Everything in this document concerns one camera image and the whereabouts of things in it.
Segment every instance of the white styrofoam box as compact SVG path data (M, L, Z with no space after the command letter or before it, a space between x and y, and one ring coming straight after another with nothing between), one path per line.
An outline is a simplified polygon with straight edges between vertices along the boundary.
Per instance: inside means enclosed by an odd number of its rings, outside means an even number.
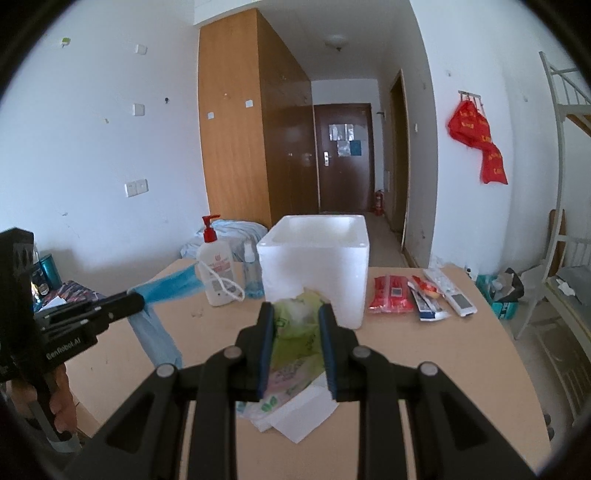
M310 288L330 300L339 325L361 327L369 264L362 215L288 215L256 247L267 301Z

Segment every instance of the light switch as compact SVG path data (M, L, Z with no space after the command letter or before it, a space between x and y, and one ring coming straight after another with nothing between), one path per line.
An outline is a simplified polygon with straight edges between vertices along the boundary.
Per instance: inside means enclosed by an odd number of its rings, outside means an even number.
M133 113L133 116L144 116L145 115L145 106L141 103L134 103L132 113Z
M125 184L125 196L135 197L138 194L137 186L134 181L129 181Z
M136 180L135 181L135 188L138 192L138 195L141 193L146 193L148 191L148 180Z

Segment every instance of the silver screw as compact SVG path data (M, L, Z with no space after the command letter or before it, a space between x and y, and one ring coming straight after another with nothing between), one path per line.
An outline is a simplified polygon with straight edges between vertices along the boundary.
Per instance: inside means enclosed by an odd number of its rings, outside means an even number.
M223 356L229 358L230 360L234 358L239 358L241 355L242 349L236 345L229 346L223 351Z
M156 369L156 375L160 378L168 378L174 373L174 365L162 364Z
M371 350L364 345L358 345L353 348L353 356L357 358L367 358L371 355Z
M421 373L423 375L426 375L428 377L435 377L435 375L437 375L438 372L439 369L437 365L435 365L434 363L425 362L421 364Z

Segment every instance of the white remote control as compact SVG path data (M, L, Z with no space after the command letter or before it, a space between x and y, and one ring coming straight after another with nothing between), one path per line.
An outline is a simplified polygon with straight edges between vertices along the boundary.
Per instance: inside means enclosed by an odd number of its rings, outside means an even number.
M443 296L449 305L452 306L460 317L465 317L466 315L477 312L474 304L441 270L438 268L426 268L423 270L423 273L429 280L437 285L437 288L443 293Z

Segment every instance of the blue face mask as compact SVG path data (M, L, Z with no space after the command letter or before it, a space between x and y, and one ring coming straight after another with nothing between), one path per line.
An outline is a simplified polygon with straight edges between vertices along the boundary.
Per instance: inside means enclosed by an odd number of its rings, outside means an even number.
M161 364L173 364L177 368L183 367L183 356L172 337L162 326L152 305L161 301L183 299L205 290L205 285L196 275L195 266L196 264L192 264L184 270L130 289L130 291L135 291L143 296L145 307L141 312L128 318L129 324L155 367ZM226 293L236 300L242 301L244 299L244 291L239 285L227 278L220 279L209 267L207 269L216 277L216 280L220 281ZM225 284L235 286L242 296L227 292Z

